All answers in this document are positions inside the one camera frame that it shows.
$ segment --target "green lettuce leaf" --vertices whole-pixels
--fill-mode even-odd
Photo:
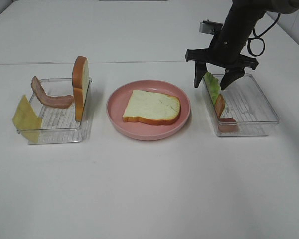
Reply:
[[[218,79],[214,77],[210,72],[206,72],[206,74],[204,75],[204,79],[213,104],[215,104],[220,91],[220,84],[218,83]]]

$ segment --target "cheese slice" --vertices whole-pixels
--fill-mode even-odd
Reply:
[[[41,129],[42,118],[38,117],[31,104],[23,95],[12,118],[12,122],[17,130],[34,130]],[[27,140],[37,143],[39,132],[22,132],[21,133]]]

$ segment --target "bread slice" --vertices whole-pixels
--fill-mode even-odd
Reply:
[[[180,115],[180,101],[168,94],[133,90],[123,114],[123,122],[169,125]]]
[[[86,92],[89,87],[88,60],[84,56],[78,56],[73,66],[72,86],[75,104],[75,120],[80,122],[84,109]]]

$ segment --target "black cable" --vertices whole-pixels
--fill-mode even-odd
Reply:
[[[265,41],[261,38],[263,35],[265,35],[279,20],[280,18],[280,13],[278,13],[277,15],[277,18],[276,20],[273,22],[273,24],[271,24],[263,33],[261,33],[260,35],[257,35],[256,32],[255,32],[255,28],[253,29],[253,36],[254,37],[251,37],[251,38],[248,38],[247,39],[247,50],[249,52],[250,55],[256,57],[256,56],[260,56],[262,55],[264,52],[265,52],[265,48],[266,48],[266,45],[265,45]],[[263,43],[263,50],[258,54],[254,54],[250,48],[250,43],[252,40],[260,40],[262,43]]]

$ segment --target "bacon strip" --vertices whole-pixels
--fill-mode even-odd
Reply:
[[[236,123],[234,118],[220,118],[219,121],[222,123],[232,123],[228,125],[219,124],[218,129],[222,133],[232,133],[232,132],[237,132],[239,130],[238,126],[234,124]]]
[[[57,97],[48,96],[36,76],[32,78],[31,87],[43,105],[54,108],[68,108],[73,103],[73,96],[71,95]]]

